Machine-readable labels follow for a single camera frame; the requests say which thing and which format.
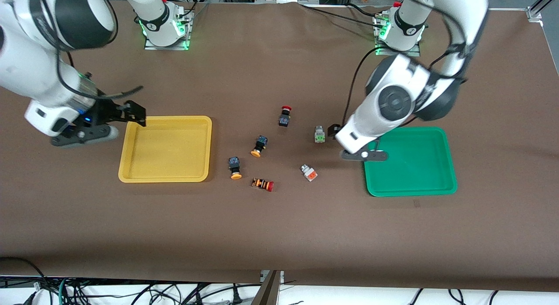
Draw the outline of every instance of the orange and black striped object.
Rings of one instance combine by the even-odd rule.
[[[272,189],[274,188],[273,181],[265,181],[260,178],[253,178],[252,185],[260,189],[266,189],[267,191],[272,191]]]

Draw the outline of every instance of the brown table surface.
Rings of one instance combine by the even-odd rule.
[[[112,142],[54,148],[24,120],[28,99],[2,90],[2,255],[73,277],[232,282],[282,269],[299,284],[559,290],[559,78],[524,12],[491,12],[453,111],[411,124],[446,131],[458,191],[373,198],[362,164],[342,161],[337,142],[313,142],[316,125],[340,122],[370,28],[297,4],[212,4],[194,21],[191,50],[154,52],[130,6],[114,8],[118,38],[75,52],[76,66],[105,92],[143,84],[132,99],[148,115],[212,118],[210,175],[124,184],[124,124]],[[426,64],[448,41],[438,15],[428,22]],[[363,66],[351,112],[382,58]],[[288,128],[277,125],[283,105],[293,107]],[[269,145],[257,159],[260,134]],[[231,156],[240,181],[229,179]],[[303,163],[319,174],[312,183]],[[253,189],[252,177],[276,190]]]

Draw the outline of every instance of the plastic tray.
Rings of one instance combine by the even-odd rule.
[[[373,196],[449,195],[458,185],[445,131],[438,127],[396,128],[383,135],[384,162],[365,162]]]
[[[211,119],[150,116],[126,126],[118,178],[122,182],[201,182],[208,176]]]

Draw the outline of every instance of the green tray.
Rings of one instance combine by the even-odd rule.
[[[373,149],[375,143],[369,144]],[[365,162],[367,190],[373,196],[449,195],[458,184],[445,131],[438,127],[396,128],[383,135],[384,162]]]

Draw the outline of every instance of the yellow tray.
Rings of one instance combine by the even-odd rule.
[[[211,119],[150,116],[129,122],[118,178],[122,182],[201,182],[210,164]]]

